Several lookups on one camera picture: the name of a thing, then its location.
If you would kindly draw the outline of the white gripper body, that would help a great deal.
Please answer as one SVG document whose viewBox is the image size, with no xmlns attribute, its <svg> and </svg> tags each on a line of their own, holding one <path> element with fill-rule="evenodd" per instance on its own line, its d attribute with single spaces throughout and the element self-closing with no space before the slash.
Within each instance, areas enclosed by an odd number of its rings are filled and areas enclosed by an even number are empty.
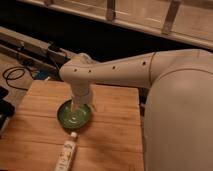
<svg viewBox="0 0 213 171">
<path fill-rule="evenodd" d="M 78 105 L 89 104 L 92 100 L 92 91 L 89 84 L 72 84 L 72 99 Z"/>
</svg>

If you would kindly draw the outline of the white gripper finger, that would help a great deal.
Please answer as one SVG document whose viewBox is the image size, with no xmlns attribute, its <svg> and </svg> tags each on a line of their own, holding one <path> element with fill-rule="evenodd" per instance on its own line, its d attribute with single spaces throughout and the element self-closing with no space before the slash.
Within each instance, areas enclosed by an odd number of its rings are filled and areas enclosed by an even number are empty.
<svg viewBox="0 0 213 171">
<path fill-rule="evenodd" d="M 88 106 L 92 109 L 92 111 L 97 111 L 93 103 L 89 103 Z"/>
<path fill-rule="evenodd" d="M 77 104 L 75 103 L 75 101 L 74 100 L 72 100 L 72 102 L 71 102 L 71 111 L 72 112 L 74 112 L 76 109 L 77 109 Z"/>
</svg>

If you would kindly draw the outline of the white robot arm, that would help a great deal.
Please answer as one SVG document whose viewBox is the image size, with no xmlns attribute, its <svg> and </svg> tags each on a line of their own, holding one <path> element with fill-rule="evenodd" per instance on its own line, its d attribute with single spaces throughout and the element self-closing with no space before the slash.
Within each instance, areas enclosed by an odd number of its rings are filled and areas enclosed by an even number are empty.
<svg viewBox="0 0 213 171">
<path fill-rule="evenodd" d="M 145 171 L 213 171 L 213 53 L 171 50 L 102 63 L 80 53 L 60 77 L 77 105 L 92 100 L 92 84 L 147 88 Z"/>
</svg>

